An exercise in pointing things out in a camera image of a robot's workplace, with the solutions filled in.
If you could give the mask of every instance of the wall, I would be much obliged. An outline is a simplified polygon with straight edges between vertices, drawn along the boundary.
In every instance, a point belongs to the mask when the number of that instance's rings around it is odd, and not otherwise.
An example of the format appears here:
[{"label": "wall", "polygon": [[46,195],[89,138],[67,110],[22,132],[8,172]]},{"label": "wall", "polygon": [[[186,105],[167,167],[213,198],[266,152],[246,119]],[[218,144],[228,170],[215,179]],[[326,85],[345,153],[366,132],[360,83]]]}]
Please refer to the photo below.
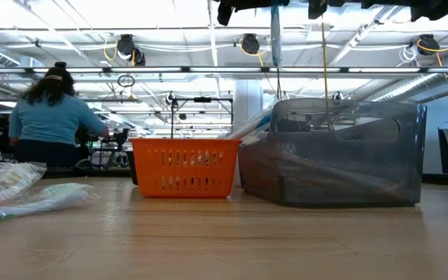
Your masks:
[{"label": "wall", "polygon": [[[432,91],[441,93],[447,86],[439,86]],[[438,128],[448,128],[448,96],[426,104],[428,117],[426,121],[425,160],[423,173],[442,173]]]}]

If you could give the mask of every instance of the metal pipe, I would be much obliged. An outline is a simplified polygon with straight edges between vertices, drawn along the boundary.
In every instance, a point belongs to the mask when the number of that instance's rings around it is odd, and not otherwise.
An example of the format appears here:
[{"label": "metal pipe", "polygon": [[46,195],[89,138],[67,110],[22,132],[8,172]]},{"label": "metal pipe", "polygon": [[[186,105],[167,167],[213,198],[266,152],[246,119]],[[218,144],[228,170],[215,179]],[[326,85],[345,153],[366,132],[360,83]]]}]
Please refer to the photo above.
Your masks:
[{"label": "metal pipe", "polygon": [[146,91],[149,95],[152,96],[152,99],[155,101],[155,103],[160,106],[161,108],[167,108],[167,106],[165,106],[162,102],[160,102],[160,100],[158,99],[158,97],[156,97],[156,94],[143,82],[139,82],[138,83],[141,88]]},{"label": "metal pipe", "polygon": [[436,94],[434,96],[426,97],[425,99],[419,100],[416,103],[428,103],[430,101],[437,100],[437,99],[440,99],[440,98],[443,98],[443,97],[446,97],[446,96],[448,96],[448,90],[444,91],[442,93],[438,93],[438,94]]},{"label": "metal pipe", "polygon": [[215,47],[214,19],[212,15],[212,0],[207,0],[208,22],[210,23],[210,45],[212,46],[212,60],[214,66],[219,66],[217,61],[217,48]]},{"label": "metal pipe", "polygon": [[[10,110],[0,110],[0,114],[11,114]],[[127,111],[127,110],[105,110],[105,111],[96,111],[95,114],[134,114],[134,115],[156,115],[156,114],[171,114],[170,110],[162,110],[162,111]],[[228,114],[225,110],[184,110],[180,111],[181,114]]]},{"label": "metal pipe", "polygon": [[[201,30],[201,31],[208,31],[208,26],[192,26],[192,27],[132,27],[132,28],[96,28],[94,30],[91,30],[90,28],[79,28],[77,30],[76,28],[57,28],[55,29],[59,33],[77,33],[78,31],[80,33],[112,33],[112,34],[123,34],[123,33],[135,33],[135,32],[146,32],[146,31],[181,31],[181,30],[188,30],[188,31],[194,31],[194,30]],[[216,26],[216,31],[236,31],[238,33],[242,33],[243,31],[251,32],[251,33],[269,33],[270,28],[264,27],[264,26],[233,26],[233,27],[225,27],[225,26]],[[308,33],[309,30],[305,29],[301,26],[289,26],[284,27],[283,31],[285,32],[302,32],[302,33]],[[0,28],[0,33],[36,33],[36,32],[49,32],[48,29],[44,28]]]},{"label": "metal pipe", "polygon": [[367,37],[371,31],[373,31],[379,24],[380,21],[383,21],[385,19],[387,19],[387,17],[392,13],[392,11],[394,11],[397,8],[397,6],[384,6],[374,17],[373,21],[367,25],[364,28],[360,28],[357,31],[357,34],[355,36],[353,36],[346,44],[345,46],[338,52],[338,54],[336,55],[336,57],[334,57],[330,63],[328,64],[328,66],[333,66],[335,64],[337,64],[342,58],[345,57],[345,55],[347,55],[352,48],[354,48],[355,46],[357,46],[360,41],[362,39],[364,39],[365,37]]},{"label": "metal pipe", "polygon": [[37,15],[30,6],[22,3],[19,0],[13,0],[20,8],[24,9],[28,13],[34,15],[37,19],[39,19],[48,29],[48,31],[54,33],[63,43],[65,43],[67,46],[72,48],[80,57],[86,59],[89,63],[92,65],[96,65],[95,62],[93,62],[91,59],[87,57],[86,54],[84,54],[81,50],[79,50],[77,47],[74,46],[67,38],[65,38],[61,33],[59,33],[54,27],[52,27],[46,20],[42,19],[39,15]]},{"label": "metal pipe", "polygon": [[[448,58],[446,59],[446,64],[444,66],[448,67]],[[386,102],[391,100],[406,100],[407,98],[420,93],[420,89],[425,85],[427,85],[428,87],[433,87],[443,83],[443,76],[438,72],[433,74],[424,74],[414,79],[401,80],[391,86],[386,86],[384,89],[377,91],[371,96],[367,97],[366,100]]]},{"label": "metal pipe", "polygon": [[[120,102],[124,102],[124,103],[139,103],[139,101],[137,100],[121,100],[121,99],[107,99],[107,100],[102,100],[102,99],[81,99],[82,101],[86,102],[86,103],[120,103]],[[18,99],[0,99],[0,102],[16,102],[18,101]]]}]

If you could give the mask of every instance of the metal rod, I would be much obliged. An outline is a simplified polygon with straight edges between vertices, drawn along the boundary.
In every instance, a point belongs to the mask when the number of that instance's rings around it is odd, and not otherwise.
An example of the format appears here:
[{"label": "metal rod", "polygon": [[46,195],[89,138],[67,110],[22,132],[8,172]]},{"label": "metal rod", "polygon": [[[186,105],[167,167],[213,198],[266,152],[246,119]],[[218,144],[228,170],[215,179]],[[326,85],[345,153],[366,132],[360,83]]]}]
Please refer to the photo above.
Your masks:
[{"label": "metal rod", "polygon": [[[0,110],[0,114],[11,114],[10,110]],[[97,111],[95,114],[134,114],[134,115],[157,115],[157,114],[172,114],[169,110],[164,111],[124,111],[124,110],[108,110],[108,111]],[[225,110],[188,110],[180,111],[181,114],[227,114]]]},{"label": "metal rod", "polygon": [[437,100],[437,99],[440,99],[440,98],[443,98],[443,97],[446,97],[446,96],[448,96],[448,90],[446,90],[446,91],[444,91],[442,93],[438,93],[438,94],[435,94],[433,96],[427,97],[425,99],[419,100],[416,103],[428,103],[428,102],[431,102],[433,100]]},{"label": "metal rod", "polygon": [[[91,30],[90,28],[79,28],[78,30],[76,28],[57,28],[55,29],[59,33],[77,33],[78,31],[80,33],[119,33],[123,34],[126,32],[146,32],[146,31],[181,31],[181,30],[202,30],[202,31],[208,31],[208,26],[195,26],[195,27],[185,27],[185,26],[175,26],[175,27],[144,27],[144,28],[124,28],[124,27],[118,27],[118,28],[96,28],[94,30]],[[226,26],[216,26],[214,28],[216,31],[258,31],[258,33],[261,33],[263,31],[264,33],[268,33],[270,28],[264,27],[264,26],[233,26],[233,27],[226,27]],[[285,32],[303,32],[308,33],[309,30],[301,27],[301,26],[287,26],[284,27],[283,30]],[[0,28],[0,33],[36,33],[36,32],[49,32],[48,29],[45,28]]]},{"label": "metal rod", "polygon": [[186,105],[186,102],[187,102],[187,100],[184,101],[184,102],[179,106],[179,108],[177,108],[176,112],[177,112],[178,110],[180,110],[184,105]]},{"label": "metal rod", "polygon": [[89,59],[87,57],[86,54],[84,54],[81,50],[79,50],[76,46],[74,46],[74,44],[72,44],[69,40],[67,40],[67,38],[65,38],[60,32],[58,32],[54,27],[51,26],[51,24],[49,24],[46,20],[44,20],[43,18],[41,18],[39,15],[37,15],[26,3],[22,3],[20,0],[13,0],[20,8],[24,9],[25,11],[27,11],[28,13],[30,13],[31,15],[34,15],[38,20],[40,20],[48,29],[49,32],[52,32],[56,35],[56,37],[58,37],[58,39],[60,39],[60,41],[62,41],[63,43],[65,43],[67,46],[69,46],[70,48],[72,48],[79,56],[81,56],[82,58],[86,59],[89,63],[91,63],[92,65],[96,65],[96,63],[94,61],[92,61],[91,59]]},{"label": "metal rod", "polygon": [[231,114],[231,111],[226,106],[224,106],[224,104],[222,104],[222,102],[220,100],[217,100],[217,102],[219,102],[219,104],[221,104],[221,106],[222,106],[222,108],[224,108],[224,110],[228,111],[228,113]]},{"label": "metal rod", "polygon": [[174,138],[174,100],[170,102],[170,138]]},{"label": "metal rod", "polygon": [[[138,103],[138,100],[120,100],[120,99],[107,99],[107,100],[102,100],[102,99],[81,99],[82,101],[86,102],[86,103],[120,103],[120,102],[125,102],[125,103]],[[0,102],[17,102],[18,99],[0,99]]]},{"label": "metal rod", "polygon": [[234,125],[234,102],[231,100],[231,125]]},{"label": "metal rod", "polygon": [[[35,73],[45,73],[47,68],[0,68],[1,74],[21,74],[33,75]],[[126,67],[77,67],[67,68],[73,75],[102,75],[103,73],[131,73],[136,74],[168,74],[168,73],[195,73],[205,74],[208,77],[213,77],[213,74],[238,74],[238,75],[263,75],[264,72],[276,74],[278,69],[271,67],[144,67],[144,68],[126,68]],[[306,75],[324,74],[323,67],[283,67],[279,69],[282,75],[298,75],[305,77]],[[388,75],[399,76],[403,75],[407,78],[421,76],[423,73],[446,73],[448,75],[448,67],[415,67],[415,68],[395,68],[395,67],[328,67],[327,71],[330,75],[367,75],[368,77],[385,78]]]}]

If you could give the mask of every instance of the plastic bag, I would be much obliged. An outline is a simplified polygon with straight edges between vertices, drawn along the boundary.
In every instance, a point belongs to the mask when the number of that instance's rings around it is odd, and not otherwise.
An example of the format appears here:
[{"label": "plastic bag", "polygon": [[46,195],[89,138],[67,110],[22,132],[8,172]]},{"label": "plastic bag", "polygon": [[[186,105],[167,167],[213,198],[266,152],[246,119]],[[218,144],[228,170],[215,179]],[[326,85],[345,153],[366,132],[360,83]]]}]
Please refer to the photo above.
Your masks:
[{"label": "plastic bag", "polygon": [[255,131],[257,128],[269,124],[271,122],[271,112],[273,107],[274,104],[253,116],[250,120],[243,120],[241,123],[238,122],[228,131],[228,133],[220,138],[241,139],[245,135]]},{"label": "plastic bag", "polygon": [[45,167],[32,163],[0,163],[0,205],[36,183],[45,171]]},{"label": "plastic bag", "polygon": [[13,201],[0,207],[0,219],[79,207],[95,198],[98,196],[93,194],[93,187],[86,184],[29,187]]}]

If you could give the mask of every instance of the table surface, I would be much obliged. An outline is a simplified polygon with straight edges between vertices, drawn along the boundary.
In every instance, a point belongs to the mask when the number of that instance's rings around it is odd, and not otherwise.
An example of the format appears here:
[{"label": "table surface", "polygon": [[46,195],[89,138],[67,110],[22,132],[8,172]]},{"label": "table surface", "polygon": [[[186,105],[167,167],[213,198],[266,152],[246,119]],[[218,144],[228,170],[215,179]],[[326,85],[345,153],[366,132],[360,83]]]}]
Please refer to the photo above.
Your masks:
[{"label": "table surface", "polygon": [[0,279],[448,279],[448,187],[414,208],[309,210],[243,194],[142,199],[124,178],[84,208],[0,221]]}]

